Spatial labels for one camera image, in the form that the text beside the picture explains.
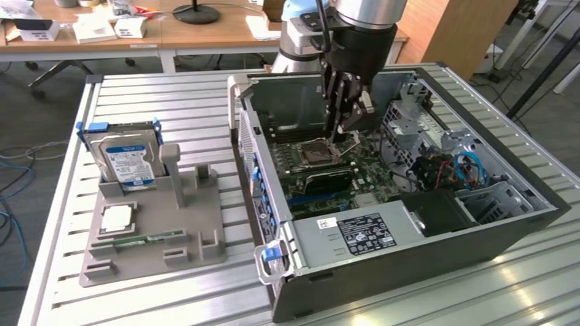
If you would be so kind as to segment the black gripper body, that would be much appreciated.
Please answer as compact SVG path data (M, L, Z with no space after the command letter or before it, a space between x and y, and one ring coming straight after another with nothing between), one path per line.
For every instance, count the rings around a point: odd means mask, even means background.
M321 68L324 83L329 82L334 71L358 76L361 83L369 85L386 63L396 33L396 24L378 30L353 26L333 29L329 51L322 56L326 63Z

